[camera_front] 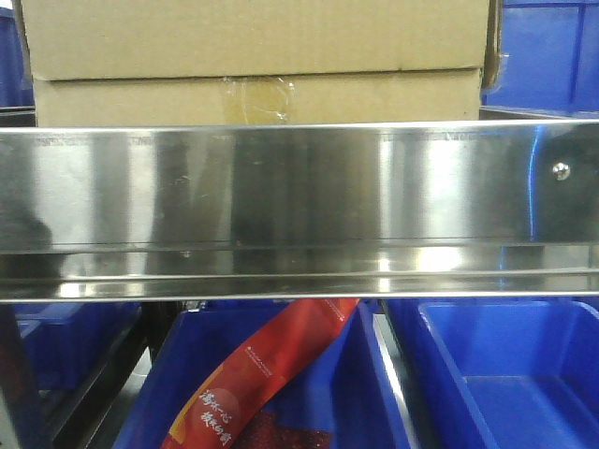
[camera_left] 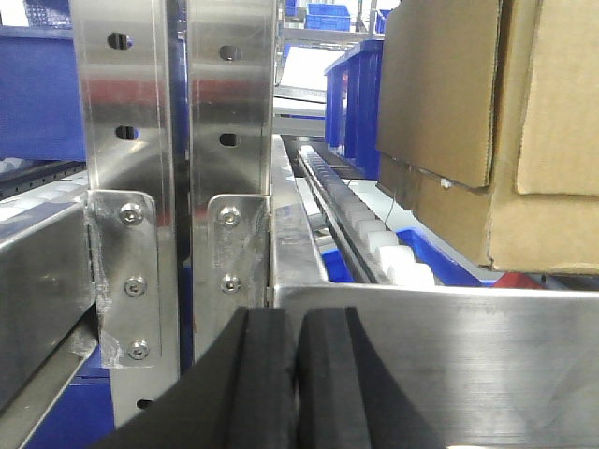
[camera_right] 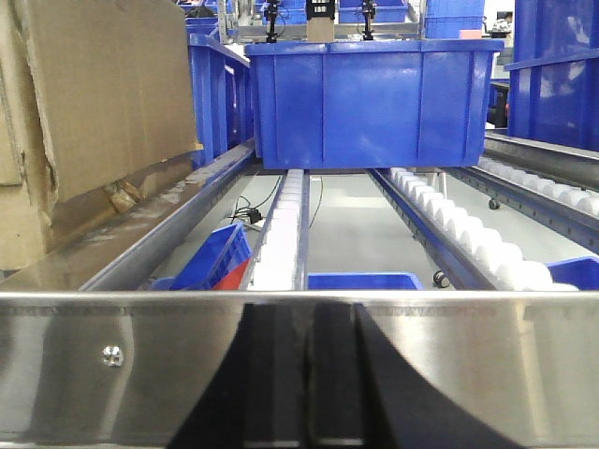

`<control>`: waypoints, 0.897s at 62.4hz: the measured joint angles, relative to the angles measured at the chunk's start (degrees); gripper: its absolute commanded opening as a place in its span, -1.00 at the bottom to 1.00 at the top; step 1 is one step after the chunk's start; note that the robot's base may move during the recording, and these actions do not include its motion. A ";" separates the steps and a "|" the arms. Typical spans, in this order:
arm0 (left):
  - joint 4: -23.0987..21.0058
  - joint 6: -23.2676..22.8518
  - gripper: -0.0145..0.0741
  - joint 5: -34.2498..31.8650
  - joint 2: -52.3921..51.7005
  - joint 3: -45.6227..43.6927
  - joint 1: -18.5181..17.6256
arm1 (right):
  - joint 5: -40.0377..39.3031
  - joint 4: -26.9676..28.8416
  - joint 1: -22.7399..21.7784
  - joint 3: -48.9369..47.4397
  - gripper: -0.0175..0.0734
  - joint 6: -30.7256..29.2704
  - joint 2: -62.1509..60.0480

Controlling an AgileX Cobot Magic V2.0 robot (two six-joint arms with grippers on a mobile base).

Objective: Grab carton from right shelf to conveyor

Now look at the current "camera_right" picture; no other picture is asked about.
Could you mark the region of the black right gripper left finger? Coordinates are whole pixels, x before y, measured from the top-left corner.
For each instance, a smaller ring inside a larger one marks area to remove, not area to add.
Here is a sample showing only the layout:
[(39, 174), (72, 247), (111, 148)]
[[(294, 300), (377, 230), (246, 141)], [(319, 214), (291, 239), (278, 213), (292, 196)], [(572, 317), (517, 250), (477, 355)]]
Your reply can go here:
[(203, 305), (215, 326), (233, 320), (224, 358), (170, 448), (307, 448), (305, 348), (311, 303)]

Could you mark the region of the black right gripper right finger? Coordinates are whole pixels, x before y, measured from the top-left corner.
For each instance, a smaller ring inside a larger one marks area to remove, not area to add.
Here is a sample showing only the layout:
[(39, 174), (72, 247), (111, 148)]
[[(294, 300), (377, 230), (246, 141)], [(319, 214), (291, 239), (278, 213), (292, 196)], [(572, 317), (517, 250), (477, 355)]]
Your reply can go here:
[(310, 343), (311, 447), (517, 447), (419, 374), (364, 306), (316, 305)]

